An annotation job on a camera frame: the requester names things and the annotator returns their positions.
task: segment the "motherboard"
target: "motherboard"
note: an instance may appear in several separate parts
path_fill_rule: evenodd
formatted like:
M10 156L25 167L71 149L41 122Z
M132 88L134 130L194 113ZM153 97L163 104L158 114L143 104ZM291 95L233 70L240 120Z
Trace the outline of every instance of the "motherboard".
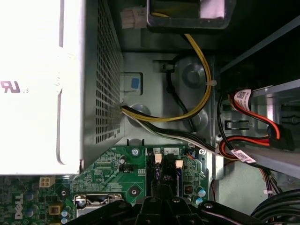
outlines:
M135 204L150 193L150 155L176 159L175 194L207 200L206 152L188 146L110 148L86 171L70 176L0 177L0 224L61 225L116 200Z

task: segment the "cable label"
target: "cable label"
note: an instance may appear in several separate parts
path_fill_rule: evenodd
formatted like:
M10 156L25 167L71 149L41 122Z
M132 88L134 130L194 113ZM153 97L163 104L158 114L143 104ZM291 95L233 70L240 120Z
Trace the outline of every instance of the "cable label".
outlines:
M273 194L273 191L270 191L270 190L264 190L263 193L264 193L265 195L267 195L267 194Z
M238 91L234 95L234 100L245 110L250 111L249 109L249 99L251 96L251 89L244 89Z
M240 161L245 162L245 163L255 163L256 161L252 159L249 155L247 155L245 152L242 150L231 150L232 154L236 156Z

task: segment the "blue sticker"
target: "blue sticker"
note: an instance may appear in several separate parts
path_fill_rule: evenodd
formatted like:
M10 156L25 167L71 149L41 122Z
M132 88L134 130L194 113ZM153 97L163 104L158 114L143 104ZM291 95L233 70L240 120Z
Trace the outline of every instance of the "blue sticker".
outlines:
M132 89L139 89L140 79L139 78L132 78L131 79L131 88Z

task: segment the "green circuit board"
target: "green circuit board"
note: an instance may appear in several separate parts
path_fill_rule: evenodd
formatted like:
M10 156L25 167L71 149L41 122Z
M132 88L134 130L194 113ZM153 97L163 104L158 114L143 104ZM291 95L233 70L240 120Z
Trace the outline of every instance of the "green circuit board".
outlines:
M120 196L134 205L146 196L147 148L160 150L162 155L170 149L178 151L176 157L183 160L183 197L196 204L199 190L208 188L205 154L198 159L188 157L187 146L115 147L80 175L56 176L50 187L40 187L39 176L0 177L0 224L65 224L81 212L74 204L79 195Z

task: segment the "power supply unit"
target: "power supply unit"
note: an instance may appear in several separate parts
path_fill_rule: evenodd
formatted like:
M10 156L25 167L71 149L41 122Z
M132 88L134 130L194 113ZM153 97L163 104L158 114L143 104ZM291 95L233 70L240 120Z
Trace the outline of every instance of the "power supply unit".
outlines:
M123 136L120 46L107 2L88 2L0 8L0 174L77 174Z

